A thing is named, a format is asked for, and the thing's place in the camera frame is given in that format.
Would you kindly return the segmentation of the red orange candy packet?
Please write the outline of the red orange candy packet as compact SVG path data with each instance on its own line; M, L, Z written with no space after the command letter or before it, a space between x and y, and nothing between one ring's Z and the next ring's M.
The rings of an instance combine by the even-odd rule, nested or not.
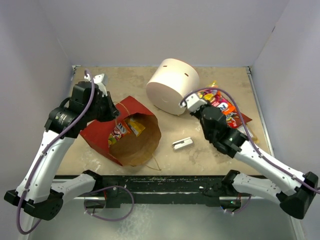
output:
M217 107L226 117L226 122L231 128L238 128L241 126L242 122L240 120L239 114L236 107L230 103L226 98L220 96L218 99Z

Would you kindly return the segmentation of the colourful fruit candy packet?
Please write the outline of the colourful fruit candy packet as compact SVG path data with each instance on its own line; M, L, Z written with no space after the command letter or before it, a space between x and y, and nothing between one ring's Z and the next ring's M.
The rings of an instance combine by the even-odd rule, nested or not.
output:
M223 100L219 90L202 90L198 91L199 98L209 101L212 106L217 107Z

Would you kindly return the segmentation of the skittles candy packet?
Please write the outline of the skittles candy packet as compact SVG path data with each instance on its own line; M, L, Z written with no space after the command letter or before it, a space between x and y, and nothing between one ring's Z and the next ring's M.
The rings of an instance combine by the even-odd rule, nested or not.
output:
M110 147L114 145L116 142L124 138L126 135L129 135L130 133L131 133L131 130L129 126L124 120L122 120L114 127L114 129L109 134L108 146Z

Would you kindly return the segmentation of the tan snack bag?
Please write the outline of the tan snack bag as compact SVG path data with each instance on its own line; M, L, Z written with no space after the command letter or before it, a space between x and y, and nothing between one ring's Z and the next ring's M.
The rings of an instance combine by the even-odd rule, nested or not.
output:
M246 124L246 129L252 139L252 141L255 143L255 144L259 144L260 141L258 139L258 137L254 134L254 132L252 131L252 129ZM245 130L245 127L243 125L241 125L240 127L237 128L241 133L245 134L247 136L247 132Z

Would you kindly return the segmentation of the red paper bag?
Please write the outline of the red paper bag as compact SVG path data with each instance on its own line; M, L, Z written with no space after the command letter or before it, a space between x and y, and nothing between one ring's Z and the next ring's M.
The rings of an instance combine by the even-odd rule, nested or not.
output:
M137 167L146 164L156 151L161 131L156 116L142 103L132 96L128 96L116 104L120 115L109 122L91 122L80 135L96 152L120 166ZM141 123L145 130L136 136L131 133L108 146L108 138L114 127L121 121L128 122L134 118Z

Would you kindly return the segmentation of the red white snack packet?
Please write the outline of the red white snack packet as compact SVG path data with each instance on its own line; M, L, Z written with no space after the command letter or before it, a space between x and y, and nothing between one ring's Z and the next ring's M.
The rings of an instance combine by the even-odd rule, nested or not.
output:
M235 110L232 112L232 116L231 116L231 127L236 128L236 129L241 127L243 125L241 117L243 118L243 121L245 124L252 121L252 119L250 117L246 116L244 113L242 113L242 112L239 113Z

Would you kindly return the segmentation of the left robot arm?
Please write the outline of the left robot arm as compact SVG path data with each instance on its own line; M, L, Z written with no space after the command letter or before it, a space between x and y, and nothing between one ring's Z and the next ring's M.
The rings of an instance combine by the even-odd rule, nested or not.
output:
M101 194L102 177L91 170L64 183L53 180L68 149L87 124L94 120L111 122L119 114L104 85L89 81L75 84L71 96L49 113L42 142L27 175L16 189L5 193L4 200L34 218L49 221L73 198L86 193Z

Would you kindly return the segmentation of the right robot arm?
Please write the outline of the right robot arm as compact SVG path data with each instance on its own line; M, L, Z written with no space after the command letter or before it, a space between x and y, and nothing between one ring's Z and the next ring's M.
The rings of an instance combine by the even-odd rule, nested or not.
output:
M204 104L188 110L200 121L205 139L218 152L251 166L264 176L260 179L231 170L222 183L226 195L237 192L255 195L278 204L293 218L305 217L316 196L319 181L316 174L298 171L259 149L248 136L227 125L219 108Z

